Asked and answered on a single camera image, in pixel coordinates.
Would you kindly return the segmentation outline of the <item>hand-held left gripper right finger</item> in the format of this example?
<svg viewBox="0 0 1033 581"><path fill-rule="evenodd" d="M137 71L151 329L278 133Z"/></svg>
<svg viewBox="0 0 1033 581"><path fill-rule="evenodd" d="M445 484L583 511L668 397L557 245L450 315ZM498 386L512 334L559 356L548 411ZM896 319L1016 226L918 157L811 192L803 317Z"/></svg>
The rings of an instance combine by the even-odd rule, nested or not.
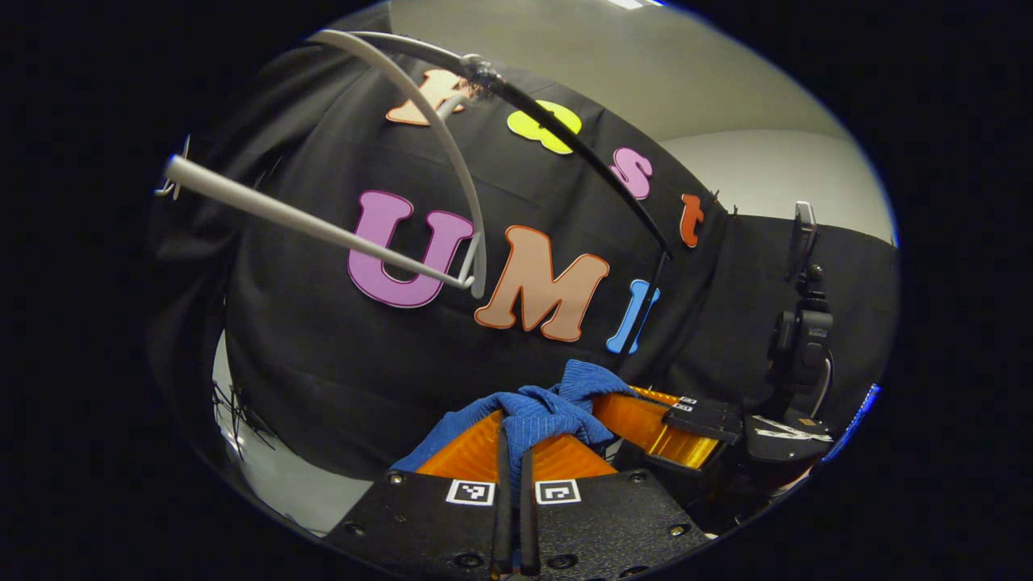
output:
<svg viewBox="0 0 1033 581"><path fill-rule="evenodd" d="M569 434L524 456L519 538L532 579L640 579L713 541L655 473L616 470Z"/></svg>

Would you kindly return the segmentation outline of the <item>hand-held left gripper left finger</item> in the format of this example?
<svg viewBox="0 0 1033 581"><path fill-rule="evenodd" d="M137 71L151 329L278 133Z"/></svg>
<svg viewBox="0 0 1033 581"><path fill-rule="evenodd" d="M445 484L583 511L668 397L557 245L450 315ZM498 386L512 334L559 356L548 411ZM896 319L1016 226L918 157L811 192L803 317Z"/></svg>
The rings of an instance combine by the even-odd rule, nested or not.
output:
<svg viewBox="0 0 1033 581"><path fill-rule="evenodd" d="M512 486L502 411L416 470L389 470L326 534L402 579L498 579L512 569Z"/></svg>

